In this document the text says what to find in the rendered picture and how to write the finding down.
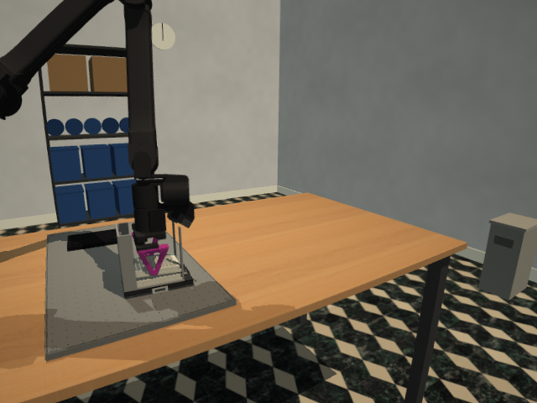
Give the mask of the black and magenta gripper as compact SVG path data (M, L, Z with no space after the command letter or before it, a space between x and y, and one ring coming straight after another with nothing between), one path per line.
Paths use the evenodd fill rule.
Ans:
M168 244L160 244L160 246L158 244L158 240L166 239L165 231L155 232L155 233L150 232L149 211L155 210L158 208L159 208L159 205L156 207L149 207L149 208L133 207L134 222L135 222L132 224L133 240L134 240L139 257L141 258L147 270L152 276L157 275L159 273L159 269L161 267L161 264L163 263L164 257L169 250ZM145 242L148 242L148 238L153 238L153 242L145 244ZM154 255L154 253L160 253L160 255L159 255L157 264L155 266L155 269L153 270L147 258L145 257L145 255L150 256L150 255Z

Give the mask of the white well plate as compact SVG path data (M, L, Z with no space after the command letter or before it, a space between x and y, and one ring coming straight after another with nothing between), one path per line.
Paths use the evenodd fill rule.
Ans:
M144 287L148 285L157 285L161 283L171 282L175 280L182 280L180 272L165 274L165 275L151 275L137 278L137 287Z
M146 256L146 258L148 262L150 263L152 269L154 270L157 264L157 261L159 259L159 254ZM144 276L151 276L151 274L147 270L146 266L144 265L140 257L134 257L134 264L135 264L136 278L144 277ZM166 254L164 261L159 269L158 275L181 272L181 271L182 269L180 267L179 261L175 257L174 253L171 253L171 254Z

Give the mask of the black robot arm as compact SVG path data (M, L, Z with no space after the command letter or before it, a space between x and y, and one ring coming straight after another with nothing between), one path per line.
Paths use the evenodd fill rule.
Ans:
M14 115L39 69L89 20L114 0L63 0L0 58L0 118ZM159 166L154 111L152 0L119 0L124 6L128 86L128 162L133 206L149 211L150 232L166 231L167 218L187 228L195 219L187 175L154 174ZM145 4L146 2L146 4ZM159 179L163 178L163 179ZM159 202L159 189L160 197ZM164 201L163 201L164 199Z

